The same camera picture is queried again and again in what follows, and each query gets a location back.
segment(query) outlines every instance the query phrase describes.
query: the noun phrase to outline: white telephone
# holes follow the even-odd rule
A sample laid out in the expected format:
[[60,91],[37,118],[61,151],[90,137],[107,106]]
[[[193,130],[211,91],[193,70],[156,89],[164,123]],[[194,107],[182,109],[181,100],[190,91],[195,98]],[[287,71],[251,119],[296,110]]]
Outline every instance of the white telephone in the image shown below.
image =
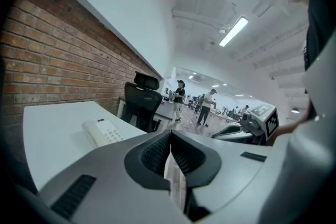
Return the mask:
[[84,121],[82,128],[94,148],[125,140],[125,137],[108,120]]

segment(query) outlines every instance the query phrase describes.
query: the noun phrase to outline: ceiling light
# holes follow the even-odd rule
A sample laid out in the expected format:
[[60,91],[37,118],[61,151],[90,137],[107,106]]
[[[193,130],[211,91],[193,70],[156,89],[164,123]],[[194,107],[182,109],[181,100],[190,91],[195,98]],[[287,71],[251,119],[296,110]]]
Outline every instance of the ceiling light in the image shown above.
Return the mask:
[[293,108],[293,109],[292,109],[292,112],[293,112],[293,113],[300,113],[300,111],[299,111],[298,108]]
[[220,46],[225,47],[226,44],[230,42],[231,39],[237,35],[245,25],[247,25],[248,20],[245,18],[240,18],[236,25],[230,30],[230,32],[223,38],[219,43]]

